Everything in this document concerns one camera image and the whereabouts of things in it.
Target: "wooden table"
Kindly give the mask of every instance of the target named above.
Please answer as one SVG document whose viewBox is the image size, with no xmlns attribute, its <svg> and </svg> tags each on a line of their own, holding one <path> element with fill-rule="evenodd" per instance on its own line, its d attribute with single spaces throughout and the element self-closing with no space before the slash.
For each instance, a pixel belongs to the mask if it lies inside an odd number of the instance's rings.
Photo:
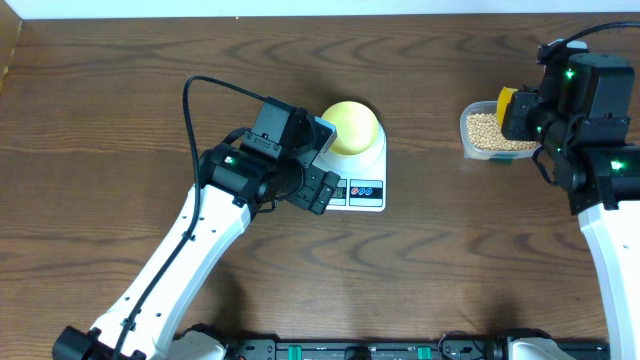
<svg viewBox="0 0 640 360">
<path fill-rule="evenodd" d="M 566 195 L 528 160 L 465 160 L 458 121 L 504 85 L 537 84 L 540 42 L 622 18 L 640 16 L 27 22 L 0 97 L 1 357 L 50 357 L 62 329 L 88 329 L 163 239 L 192 183 L 181 93 L 196 73 L 316 114 L 369 104 L 387 129 L 389 196 L 380 214 L 285 204 L 258 216 L 182 328 L 425 339 L 539 327 L 606 340 Z M 640 66 L 633 30 L 588 42 Z M 259 110 L 209 84 L 192 94 L 201 151 Z"/>
</svg>

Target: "black cable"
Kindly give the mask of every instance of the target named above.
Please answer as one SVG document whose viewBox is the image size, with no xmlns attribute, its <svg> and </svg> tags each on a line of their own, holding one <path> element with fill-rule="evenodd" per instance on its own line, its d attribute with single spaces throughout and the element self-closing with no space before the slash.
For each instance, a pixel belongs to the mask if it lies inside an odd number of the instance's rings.
<svg viewBox="0 0 640 360">
<path fill-rule="evenodd" d="M 563 47 L 567 46 L 568 43 L 577 40 L 581 37 L 587 36 L 589 34 L 593 34 L 596 33 L 598 31 L 602 31 L 602 30 L 608 30 L 608 29 L 617 29 L 617 28 L 628 28 L 628 27 L 637 27 L 640 28 L 640 22 L 638 21 L 618 21 L 618 22 L 612 22 L 612 23 L 606 23 L 606 24 L 602 24 L 602 25 L 597 25 L 594 27 L 590 27 L 588 29 L 582 30 L 579 33 L 569 36 L 568 38 L 550 45 L 550 47 L 546 50 L 546 53 L 544 54 L 544 56 L 542 56 L 540 58 L 540 61 L 542 62 L 543 60 L 546 60 L 548 58 L 550 58 L 554 53 L 556 53 L 558 50 L 562 49 Z"/>
<path fill-rule="evenodd" d="M 187 79 L 187 82 L 184 84 L 184 90 L 182 92 L 182 111 L 184 112 L 184 122 L 185 122 L 185 126 L 187 127 L 187 135 L 189 137 L 189 147 L 191 149 L 191 160 L 193 161 L 193 177 L 195 178 L 194 187 L 196 189 L 195 202 L 193 206 L 193 217 L 191 218 L 191 223 L 189 224 L 187 231 L 183 233 L 182 239 L 180 240 L 176 248 L 173 250 L 173 252 L 171 252 L 171 255 L 169 255 L 169 257 L 164 262 L 164 264 L 162 264 L 162 267 L 160 267 L 160 270 L 158 270 L 158 273 L 156 273 L 156 275 L 153 277 L 149 285 L 147 285 L 147 288 L 144 289 L 144 291 L 142 292 L 142 295 L 140 295 L 140 298 L 138 299 L 136 304 L 133 306 L 133 309 L 131 309 L 131 313 L 129 314 L 129 317 L 122 324 L 123 325 L 122 331 L 120 332 L 120 336 L 118 337 L 116 346 L 113 349 L 113 354 L 111 357 L 112 360 L 118 360 L 118 358 L 120 357 L 120 353 L 122 352 L 122 347 L 124 346 L 124 341 L 127 338 L 127 334 L 129 333 L 129 330 L 131 330 L 131 327 L 133 326 L 133 324 L 135 324 L 134 321 L 136 319 L 136 316 L 140 312 L 140 309 L 142 309 L 142 304 L 145 302 L 145 300 L 147 300 L 147 297 L 149 297 L 149 294 L 151 294 L 151 291 L 153 291 L 153 288 L 156 286 L 158 281 L 160 281 L 160 279 L 162 278 L 164 273 L 167 271 L 169 266 L 171 266 L 171 263 L 178 256 L 178 254 L 180 253 L 180 250 L 182 250 L 182 248 L 187 243 L 187 241 L 189 241 L 189 238 L 191 238 L 191 234 L 193 233 L 193 229 L 195 229 L 196 224 L 198 223 L 198 218 L 200 217 L 200 202 L 201 202 L 202 195 L 201 195 L 201 187 L 200 187 L 200 169 L 198 166 L 198 148 L 196 147 L 196 138 L 193 134 L 193 125 L 191 124 L 191 114 L 189 112 L 189 88 L 191 87 L 191 83 L 195 80 L 202 80 L 202 81 L 207 81 L 210 83 L 222 85 L 231 90 L 235 90 L 237 92 L 251 96 L 252 98 L 258 99 L 261 101 L 264 101 L 266 99 L 264 96 L 255 94 L 249 90 L 240 88 L 233 84 L 229 84 L 228 82 L 207 77 L 207 76 L 202 76 L 202 75 L 193 75 L 189 77 L 189 79 Z"/>
<path fill-rule="evenodd" d="M 540 156 L 540 153 L 542 153 L 543 151 L 544 151 L 544 147 L 540 146 L 539 148 L 537 148 L 536 151 L 533 152 L 533 156 L 531 157 L 531 160 L 533 160 L 533 163 L 536 164 L 536 166 L 538 167 L 538 170 L 540 170 L 540 174 L 544 178 L 544 181 L 547 182 L 547 184 L 558 186 L 558 183 L 555 180 L 551 180 L 551 177 L 547 172 L 547 168 L 544 167 L 544 164 L 538 160 L 538 156 Z"/>
</svg>

